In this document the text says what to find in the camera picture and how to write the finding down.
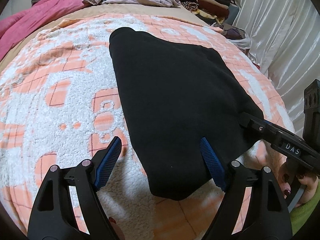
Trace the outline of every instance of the orange plaid pattern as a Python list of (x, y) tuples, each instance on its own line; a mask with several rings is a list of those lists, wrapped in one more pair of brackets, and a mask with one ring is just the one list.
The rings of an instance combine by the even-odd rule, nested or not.
[[(114, 29), (108, 24), (113, 24), (114, 19), (125, 18), (127, 15), (123, 14), (104, 14), (101, 16), (91, 17), (87, 19), (64, 20), (59, 26), (41, 32), (34, 40), (26, 45), (26, 52), (19, 55), (12, 61), (12, 65), (18, 65), (19, 62), (30, 62), (30, 64), (23, 65), (16, 70), (15, 76), (8, 80), (8, 84), (12, 86), (1, 85), (2, 93), (0, 94), (0, 109), (3, 109), (5, 104), (11, 100), (10, 93), (38, 93), (46, 84), (49, 74), (64, 71), (82, 71), (86, 73), (94, 72), (94, 68), (90, 70), (87, 68), (89, 63), (92, 63), (97, 57), (93, 52), (99, 48), (106, 49), (109, 46), (108, 42), (99, 40), (99, 37), (88, 34), (86, 43), (87, 51), (91, 57), (84, 57), (84, 48), (74, 45), (72, 41), (62, 42), (54, 48), (48, 49), (43, 53), (39, 53), (37, 49), (49, 45), (50, 40), (46, 35), (53, 30), (58, 29), (72, 29), (80, 24), (87, 24), (90, 28), (90, 22), (93, 19), (104, 19), (104, 25), (101, 23), (101, 30), (103, 32), (111, 33)], [(252, 97), (254, 102), (264, 111), (265, 118), (269, 121), (284, 126), (282, 116), (278, 112), (277, 107), (284, 107), (284, 104), (272, 87), (270, 81), (262, 74), (255, 72), (251, 68), (244, 55), (231, 43), (229, 43), (222, 35), (213, 32), (212, 29), (204, 28), (199, 25), (190, 24), (174, 17), (150, 17), (146, 15), (131, 15), (139, 24), (143, 25), (147, 32), (152, 35), (171, 42), (187, 43), (201, 45), (207, 48), (214, 48), (220, 53), (227, 67), (232, 71), (236, 79), (245, 89), (245, 91)], [(23, 76), (23, 80), (18, 80), (19, 76)], [(253, 77), (258, 86), (254, 87), (250, 81)], [(71, 79), (66, 78), (56, 82), (47, 91), (45, 91), (44, 101), (49, 107), (62, 107), (65, 105), (69, 87), (72, 85)], [(137, 164), (141, 164), (135, 152), (133, 151), (129, 142), (128, 131), (123, 116), (116, 116), (115, 112), (121, 111), (121, 102), (119, 98), (118, 89), (116, 87), (105, 89), (105, 87), (93, 91), (94, 96), (89, 102), (92, 110), (92, 129), (88, 138), (88, 153), (91, 156), (108, 146), (108, 142), (114, 136), (119, 136), (122, 140), (122, 152), (120, 158), (124, 157), (127, 150), (130, 149), (130, 160)], [(0, 118), (5, 118), (6, 112), (0, 114)], [(124, 123), (120, 128), (117, 123)], [(68, 122), (61, 120), (57, 125), (59, 132), (66, 131), (66, 129), (74, 129), (77, 132), (82, 131), (86, 123), (73, 120)], [(23, 138), (25, 136), (26, 127), (21, 124), (7, 124), (0, 122), (0, 133), (3, 137), (0, 141), (2, 149), (9, 149), (23, 146)], [(59, 159), (59, 154), (52, 149), (52, 152), (43, 152), (41, 157), (36, 160), (34, 167), (34, 178), (36, 185), (39, 187), (43, 181), (44, 175), (52, 164), (55, 164)], [(258, 150), (252, 157), (252, 166), (259, 169), (264, 165), (272, 166), (276, 173), (276, 169), (282, 164), (284, 157), (280, 154), (267, 154), (264, 143), (258, 145)], [(140, 172), (146, 176), (142, 166)], [(28, 228), (28, 220), (31, 212), (32, 197), (35, 192), (31, 194), (28, 190), (32, 187), (26, 182), (24, 184), (10, 185), (2, 189), (3, 197), (9, 205), (12, 206), (12, 213), (17, 217), (17, 224), (21, 224), (25, 229)], [(212, 188), (212, 192), (206, 196), (189, 198), (176, 202), (169, 199), (161, 199), (155, 197), (154, 205), (154, 220), (153, 233), (155, 240), (168, 239), (185, 239), (193, 240), (201, 233), (204, 233), (214, 218), (223, 194), (217, 187)], [(250, 199), (250, 189), (246, 190), (241, 213), (239, 214), (234, 233), (241, 230), (246, 216)], [(75, 216), (80, 230), (86, 231), (86, 226), (82, 218), (80, 207), (75, 207)]]
[(45, 102), (47, 105), (55, 107), (63, 106), (70, 84), (70, 79), (64, 79), (50, 87), (47, 95), (45, 96)]
[(0, 141), (0, 148), (10, 149), (22, 146), (24, 125), (6, 124), (3, 132), (4, 133)]

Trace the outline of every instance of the pink comforter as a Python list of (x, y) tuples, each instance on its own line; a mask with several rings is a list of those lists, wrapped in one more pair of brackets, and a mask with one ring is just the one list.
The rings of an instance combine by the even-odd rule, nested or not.
[(32, 8), (0, 21), (0, 60), (38, 28), (89, 5), (82, 0), (40, 0)]

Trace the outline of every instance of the green sleeve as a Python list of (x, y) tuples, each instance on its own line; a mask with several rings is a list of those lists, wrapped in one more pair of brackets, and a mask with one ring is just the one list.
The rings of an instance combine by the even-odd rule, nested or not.
[(295, 235), (299, 229), (308, 220), (311, 213), (314, 211), (320, 200), (320, 182), (318, 184), (315, 195), (304, 205), (294, 208), (290, 213), (290, 220), (292, 226), (292, 234)]

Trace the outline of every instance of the bedspread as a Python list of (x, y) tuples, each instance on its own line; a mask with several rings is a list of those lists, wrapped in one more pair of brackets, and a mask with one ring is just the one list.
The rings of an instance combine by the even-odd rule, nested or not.
[(89, 5), (82, 0), (41, 0), (30, 9), (0, 21), (0, 60), (36, 29)]
[[(48, 168), (75, 166), (107, 147), (114, 136), (121, 138), (122, 152), (98, 197), (126, 239), (200, 239), (217, 212), (223, 192), (213, 180), (182, 201), (151, 195), (132, 149), (108, 50), (110, 34), (124, 26), (172, 42), (214, 48), (264, 117), (293, 129), (270, 81), (209, 27), (131, 14), (65, 19), (41, 31), (0, 76), (0, 200), (24, 232)], [(285, 157), (259, 141), (239, 160), (252, 168), (268, 165), (277, 173)], [(70, 190), (77, 223), (86, 231), (76, 191)], [(246, 191), (235, 232), (242, 228), (249, 194)]]

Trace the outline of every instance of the label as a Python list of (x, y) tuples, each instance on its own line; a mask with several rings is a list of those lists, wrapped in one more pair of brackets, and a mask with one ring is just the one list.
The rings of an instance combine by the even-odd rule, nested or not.
[(286, 141), (282, 142), (282, 145), (280, 148), (290, 153), (291, 155), (295, 154), (299, 156), (301, 154), (301, 149), (299, 149), (296, 145)]

